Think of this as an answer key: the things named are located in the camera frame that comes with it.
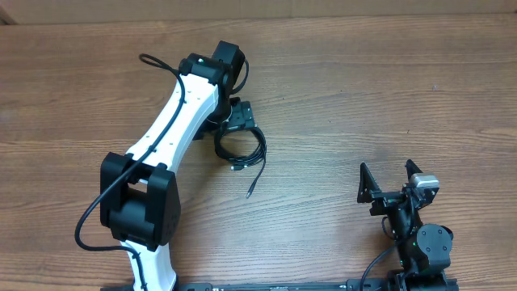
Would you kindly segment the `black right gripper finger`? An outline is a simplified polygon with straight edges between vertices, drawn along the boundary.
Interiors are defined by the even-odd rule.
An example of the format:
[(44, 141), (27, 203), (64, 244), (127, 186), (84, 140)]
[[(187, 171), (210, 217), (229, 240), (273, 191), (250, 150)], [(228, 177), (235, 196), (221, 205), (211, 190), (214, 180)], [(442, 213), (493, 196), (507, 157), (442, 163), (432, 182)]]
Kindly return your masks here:
[(411, 179), (414, 174), (422, 173), (422, 170), (411, 159), (406, 161), (405, 168), (408, 179)]
[(360, 177), (357, 202), (371, 203), (380, 196), (381, 189), (377, 185), (365, 162), (360, 164), (359, 173)]

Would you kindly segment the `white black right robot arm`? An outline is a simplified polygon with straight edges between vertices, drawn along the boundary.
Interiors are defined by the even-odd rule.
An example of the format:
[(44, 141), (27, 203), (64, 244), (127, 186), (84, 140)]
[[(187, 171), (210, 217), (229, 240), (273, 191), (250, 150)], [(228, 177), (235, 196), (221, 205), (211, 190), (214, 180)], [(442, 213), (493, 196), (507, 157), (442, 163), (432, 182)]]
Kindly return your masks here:
[[(357, 202), (370, 204), (372, 216), (389, 222), (389, 230), (382, 228), (393, 245), (367, 266), (358, 289), (458, 291), (457, 280), (447, 278), (445, 273), (451, 264), (453, 232), (446, 226), (423, 223), (418, 213), (435, 199), (439, 180), (410, 159), (405, 168), (408, 182), (399, 191), (384, 192), (367, 164), (360, 164)], [(384, 279), (368, 280), (373, 267), (393, 251), (399, 255), (401, 269), (389, 272)]]

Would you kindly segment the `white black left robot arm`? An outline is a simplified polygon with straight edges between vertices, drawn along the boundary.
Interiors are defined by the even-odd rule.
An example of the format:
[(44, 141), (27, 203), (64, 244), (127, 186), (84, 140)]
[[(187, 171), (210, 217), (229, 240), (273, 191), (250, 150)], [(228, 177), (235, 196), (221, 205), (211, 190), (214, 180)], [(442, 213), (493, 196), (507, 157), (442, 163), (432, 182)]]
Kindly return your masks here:
[(100, 222), (127, 252), (128, 290), (175, 290), (169, 242), (181, 215), (176, 172), (188, 146), (205, 132), (255, 127), (248, 103), (236, 97), (249, 64), (236, 44), (220, 41), (211, 57), (192, 53), (171, 73), (177, 82), (145, 135), (100, 167)]

